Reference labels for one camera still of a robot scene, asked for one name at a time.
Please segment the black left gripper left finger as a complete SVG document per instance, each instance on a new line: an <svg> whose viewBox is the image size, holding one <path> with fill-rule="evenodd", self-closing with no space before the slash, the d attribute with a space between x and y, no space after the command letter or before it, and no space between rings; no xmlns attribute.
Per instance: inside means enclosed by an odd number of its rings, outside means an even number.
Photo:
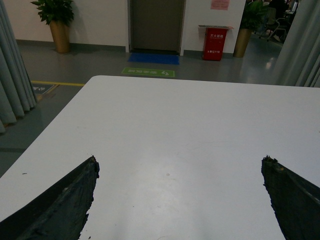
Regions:
<svg viewBox="0 0 320 240"><path fill-rule="evenodd" d="M2 240L77 240L88 220L100 166L89 157L0 223Z"/></svg>

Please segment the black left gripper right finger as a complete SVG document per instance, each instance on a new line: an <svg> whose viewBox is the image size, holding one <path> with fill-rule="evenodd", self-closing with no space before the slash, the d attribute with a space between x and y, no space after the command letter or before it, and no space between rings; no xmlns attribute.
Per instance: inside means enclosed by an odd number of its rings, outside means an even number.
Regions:
<svg viewBox="0 0 320 240"><path fill-rule="evenodd" d="M264 186L286 240L320 238L320 188L276 159L261 161Z"/></svg>

